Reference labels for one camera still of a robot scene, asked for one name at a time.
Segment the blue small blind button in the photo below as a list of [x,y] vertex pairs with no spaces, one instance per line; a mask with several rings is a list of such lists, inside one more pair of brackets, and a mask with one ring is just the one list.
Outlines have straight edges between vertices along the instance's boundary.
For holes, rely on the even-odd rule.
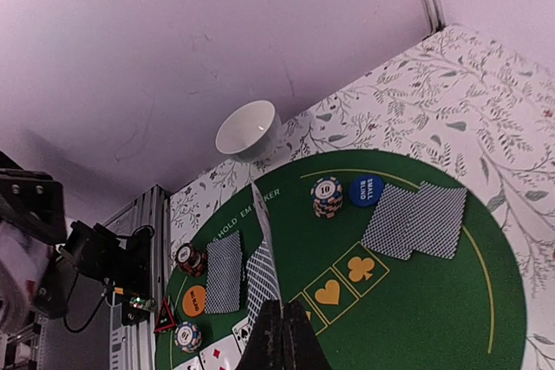
[[358,207],[376,205],[384,190],[384,181],[375,174],[361,175],[349,186],[349,199]]

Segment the dealt cards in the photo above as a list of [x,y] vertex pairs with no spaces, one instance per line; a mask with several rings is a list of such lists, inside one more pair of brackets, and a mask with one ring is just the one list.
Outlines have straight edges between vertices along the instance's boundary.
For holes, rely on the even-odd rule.
[[228,314],[240,308],[242,277],[239,231],[209,243],[207,251],[206,309],[208,315]]

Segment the dark red chip stack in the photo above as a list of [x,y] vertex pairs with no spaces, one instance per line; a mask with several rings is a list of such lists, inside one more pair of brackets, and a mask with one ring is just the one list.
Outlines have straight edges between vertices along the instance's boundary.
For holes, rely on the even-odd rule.
[[200,277],[207,269],[207,252],[197,250],[192,243],[183,243],[175,254],[175,262],[182,272]]

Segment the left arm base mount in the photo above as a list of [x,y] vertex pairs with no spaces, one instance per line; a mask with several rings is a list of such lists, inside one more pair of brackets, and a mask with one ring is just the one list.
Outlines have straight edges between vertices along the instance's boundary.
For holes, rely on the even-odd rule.
[[145,224],[129,236],[117,235],[101,224],[71,224],[68,241],[60,248],[79,275],[100,282],[103,293],[121,301],[121,324],[146,321],[155,309],[151,284],[151,246],[155,228]]

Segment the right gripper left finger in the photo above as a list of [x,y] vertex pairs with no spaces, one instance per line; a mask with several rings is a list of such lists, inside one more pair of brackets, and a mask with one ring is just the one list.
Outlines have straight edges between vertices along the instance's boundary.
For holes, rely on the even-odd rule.
[[236,369],[279,370],[283,366],[281,304],[279,301],[265,301]]

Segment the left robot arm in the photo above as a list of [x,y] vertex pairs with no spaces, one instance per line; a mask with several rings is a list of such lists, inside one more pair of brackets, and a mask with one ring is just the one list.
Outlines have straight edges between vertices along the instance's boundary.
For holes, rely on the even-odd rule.
[[1,154],[1,333],[20,331],[32,312],[66,313],[55,247],[67,241],[63,187]]

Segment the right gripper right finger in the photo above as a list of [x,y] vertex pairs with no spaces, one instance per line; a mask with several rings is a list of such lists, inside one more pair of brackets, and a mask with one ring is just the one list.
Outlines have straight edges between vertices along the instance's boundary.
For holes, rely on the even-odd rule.
[[325,357],[301,302],[293,301],[285,304],[283,315],[284,369],[331,370],[332,367]]

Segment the red black triangular button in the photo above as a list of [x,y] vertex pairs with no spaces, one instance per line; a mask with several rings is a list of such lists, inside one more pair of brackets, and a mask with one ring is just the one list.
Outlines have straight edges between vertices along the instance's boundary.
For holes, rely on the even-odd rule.
[[169,296],[163,298],[160,310],[155,322],[154,332],[160,334],[166,331],[174,330],[177,322],[174,315],[174,307]]

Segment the orange big blind button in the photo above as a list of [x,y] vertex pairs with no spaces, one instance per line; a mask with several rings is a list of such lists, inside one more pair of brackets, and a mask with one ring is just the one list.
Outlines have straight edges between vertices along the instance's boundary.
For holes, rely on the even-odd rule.
[[206,288],[202,285],[190,287],[183,296],[182,308],[188,317],[202,315],[206,308]]

